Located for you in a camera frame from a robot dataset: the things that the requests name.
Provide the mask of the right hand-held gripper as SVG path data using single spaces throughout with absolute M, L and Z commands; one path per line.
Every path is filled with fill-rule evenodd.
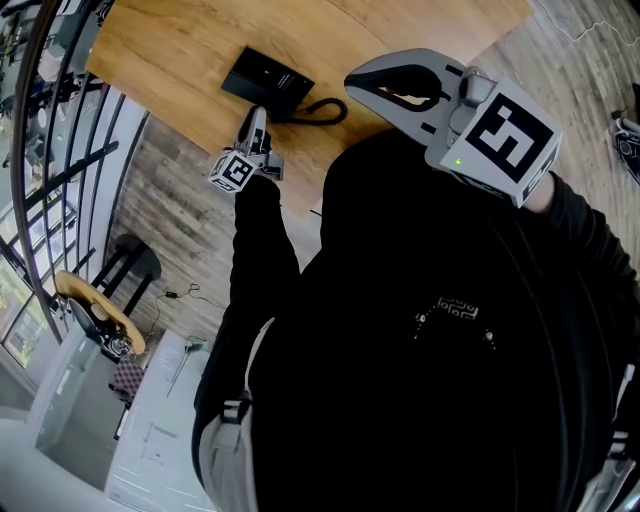
M 417 48 L 376 57 L 344 84 L 357 102 L 428 146 L 430 167 L 521 208 L 557 160 L 563 132 L 511 80 L 494 81 L 476 68 L 465 72 L 455 59 Z M 445 96 L 412 104 L 393 94 Z

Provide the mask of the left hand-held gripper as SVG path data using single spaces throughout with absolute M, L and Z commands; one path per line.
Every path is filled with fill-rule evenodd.
M 239 129 L 237 141 L 223 150 L 208 181 L 227 193 L 240 192 L 255 174 L 282 181 L 284 159 L 273 151 L 267 127 L 265 108 L 252 106 Z

